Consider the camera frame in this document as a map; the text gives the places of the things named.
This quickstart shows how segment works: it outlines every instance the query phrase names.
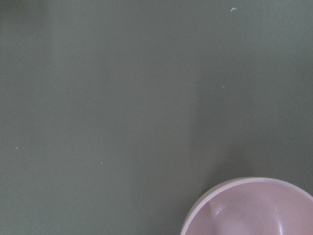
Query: tabletop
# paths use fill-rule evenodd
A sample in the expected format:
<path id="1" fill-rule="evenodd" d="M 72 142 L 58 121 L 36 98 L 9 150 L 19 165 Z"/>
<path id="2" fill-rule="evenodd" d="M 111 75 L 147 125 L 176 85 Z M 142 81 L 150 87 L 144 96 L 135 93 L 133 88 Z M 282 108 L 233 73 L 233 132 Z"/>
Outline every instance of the tabletop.
<path id="1" fill-rule="evenodd" d="M 312 9 L 1 1 L 0 235 L 178 235 L 238 177 L 313 194 Z"/>

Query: pink bowl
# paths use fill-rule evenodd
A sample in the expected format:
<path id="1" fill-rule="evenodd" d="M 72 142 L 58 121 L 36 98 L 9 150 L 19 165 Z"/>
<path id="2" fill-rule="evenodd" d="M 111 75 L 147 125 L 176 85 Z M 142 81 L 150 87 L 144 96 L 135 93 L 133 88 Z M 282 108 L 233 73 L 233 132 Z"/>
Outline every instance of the pink bowl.
<path id="1" fill-rule="evenodd" d="M 313 197 L 280 180 L 230 180 L 195 203 L 180 235 L 313 235 Z"/>

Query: bowl rim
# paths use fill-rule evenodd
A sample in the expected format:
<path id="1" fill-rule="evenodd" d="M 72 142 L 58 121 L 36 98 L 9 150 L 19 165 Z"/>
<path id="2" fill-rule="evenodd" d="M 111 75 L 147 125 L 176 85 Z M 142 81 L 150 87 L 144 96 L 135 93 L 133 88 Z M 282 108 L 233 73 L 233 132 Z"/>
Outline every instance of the bowl rim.
<path id="1" fill-rule="evenodd" d="M 189 228 L 189 225 L 191 224 L 192 220 L 195 218 L 196 214 L 201 210 L 201 208 L 210 201 L 213 197 L 218 195 L 219 193 L 225 191 L 226 189 L 247 184 L 247 183 L 256 183 L 256 182 L 275 182 L 279 183 L 281 185 L 285 185 L 299 193 L 301 193 L 303 196 L 307 197 L 309 200 L 313 203 L 313 197 L 304 191 L 303 189 L 297 187 L 296 185 L 293 185 L 291 183 L 288 183 L 286 181 L 273 179 L 273 178 L 263 178 L 263 177 L 246 177 L 246 178 L 236 178 L 232 180 L 225 181 L 223 183 L 220 183 L 216 185 L 215 187 L 208 190 L 206 193 L 204 193 L 192 206 L 189 213 L 187 214 L 187 217 L 184 221 L 184 224 L 182 226 L 180 235 L 185 235 L 187 232 L 187 229 Z"/>

